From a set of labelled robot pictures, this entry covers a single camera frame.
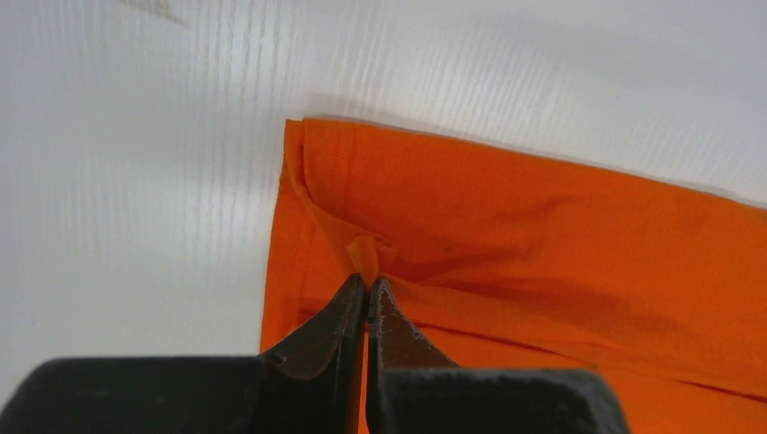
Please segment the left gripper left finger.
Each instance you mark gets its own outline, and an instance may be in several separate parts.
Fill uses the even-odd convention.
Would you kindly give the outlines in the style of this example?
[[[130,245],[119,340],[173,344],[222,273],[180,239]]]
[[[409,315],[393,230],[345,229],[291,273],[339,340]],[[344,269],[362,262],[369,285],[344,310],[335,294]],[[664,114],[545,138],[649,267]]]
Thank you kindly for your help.
[[[4,433],[354,433],[367,295],[349,276],[256,356],[60,358],[1,412]]]

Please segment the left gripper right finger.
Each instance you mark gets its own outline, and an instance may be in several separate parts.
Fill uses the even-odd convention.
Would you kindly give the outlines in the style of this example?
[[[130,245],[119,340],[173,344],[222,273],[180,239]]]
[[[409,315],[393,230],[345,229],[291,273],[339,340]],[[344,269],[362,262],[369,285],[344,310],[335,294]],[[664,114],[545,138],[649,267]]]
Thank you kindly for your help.
[[[612,388],[580,369],[470,369],[370,288],[365,416],[372,433],[627,433]]]

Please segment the orange t shirt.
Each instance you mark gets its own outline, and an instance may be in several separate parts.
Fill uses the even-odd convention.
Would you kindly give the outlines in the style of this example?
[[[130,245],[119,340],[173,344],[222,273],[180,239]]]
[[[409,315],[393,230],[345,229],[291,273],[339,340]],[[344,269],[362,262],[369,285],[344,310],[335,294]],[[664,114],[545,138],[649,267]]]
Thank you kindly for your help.
[[[470,367],[592,368],[635,433],[766,430],[766,212],[447,137],[290,120],[260,344],[349,274]]]

